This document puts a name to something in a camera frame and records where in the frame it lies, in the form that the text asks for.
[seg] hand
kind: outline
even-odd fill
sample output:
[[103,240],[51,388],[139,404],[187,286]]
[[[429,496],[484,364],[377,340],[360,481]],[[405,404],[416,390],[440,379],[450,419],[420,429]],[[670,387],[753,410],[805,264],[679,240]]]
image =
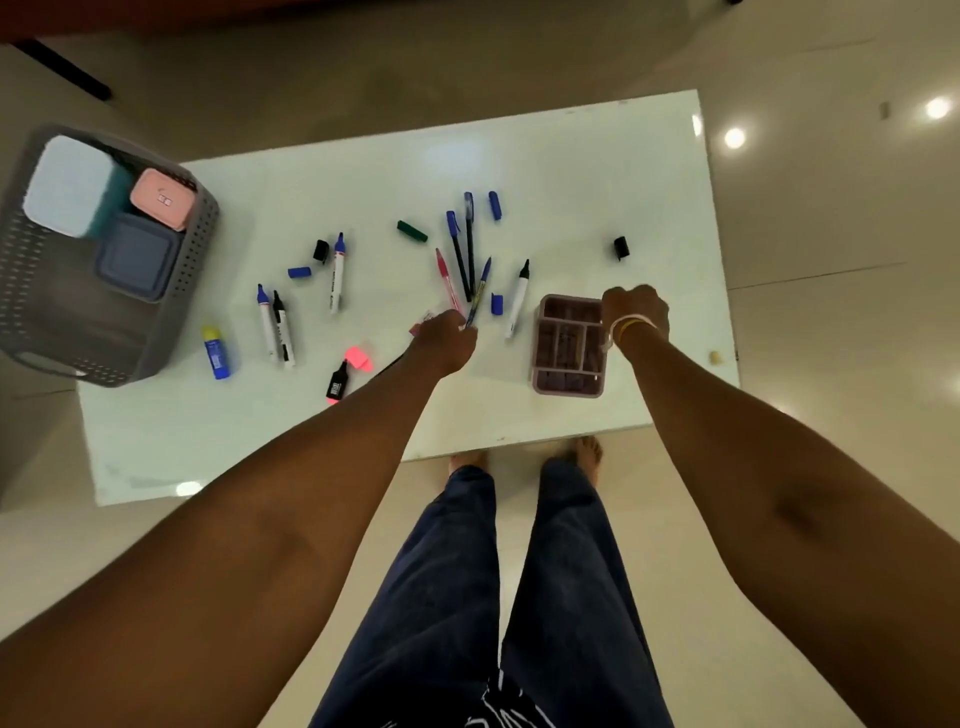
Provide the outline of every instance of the hand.
[[461,328],[464,323],[464,317],[452,309],[424,321],[407,355],[441,377],[452,375],[469,361],[477,345],[477,329]]
[[[621,316],[638,313],[654,322],[660,336],[664,339],[670,338],[670,319],[668,317],[670,306],[657,295],[657,289],[652,285],[639,285],[632,291],[611,288],[603,295],[602,308],[603,325],[606,330],[610,330],[611,324]],[[617,324],[617,330],[610,332],[613,342],[617,346],[620,345],[620,331],[626,323]],[[638,323],[634,326],[646,326],[646,324]]]

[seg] glossy floor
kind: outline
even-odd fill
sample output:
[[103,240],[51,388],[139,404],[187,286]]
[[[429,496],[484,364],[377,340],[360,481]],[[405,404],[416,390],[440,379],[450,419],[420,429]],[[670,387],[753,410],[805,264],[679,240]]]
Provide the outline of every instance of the glossy floor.
[[[53,44],[181,158],[700,89],[744,387],[960,535],[958,39],[950,0],[430,0]],[[72,393],[0,375],[0,579],[23,587],[0,613],[10,629],[173,506],[94,510]],[[733,585],[656,432],[604,445],[602,493],[677,724],[856,725]],[[538,450],[494,454],[507,602]],[[267,725],[307,720],[443,469],[397,474]]]

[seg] left arm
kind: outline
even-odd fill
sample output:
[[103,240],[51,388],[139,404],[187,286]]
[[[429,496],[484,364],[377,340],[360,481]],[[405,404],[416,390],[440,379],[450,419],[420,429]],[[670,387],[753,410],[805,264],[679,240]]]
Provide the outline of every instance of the left arm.
[[0,724],[254,728],[317,640],[437,382],[426,322],[383,376],[218,477],[0,643]]

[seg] ceiling light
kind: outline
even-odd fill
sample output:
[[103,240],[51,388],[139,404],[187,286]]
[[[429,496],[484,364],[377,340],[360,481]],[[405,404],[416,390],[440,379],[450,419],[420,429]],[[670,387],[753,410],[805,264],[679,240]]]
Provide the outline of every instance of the ceiling light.
[[952,104],[945,96],[938,96],[926,104],[926,115],[931,119],[942,119],[950,113]]
[[731,149],[739,149],[747,141],[747,134],[739,127],[733,127],[724,134],[723,140]]

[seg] pink container lid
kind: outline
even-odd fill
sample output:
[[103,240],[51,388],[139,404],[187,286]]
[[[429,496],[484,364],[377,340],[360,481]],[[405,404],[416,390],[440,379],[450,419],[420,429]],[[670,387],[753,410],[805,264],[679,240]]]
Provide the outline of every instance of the pink container lid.
[[157,169],[145,170],[130,193],[134,207],[175,231],[186,229],[196,200],[196,192]]

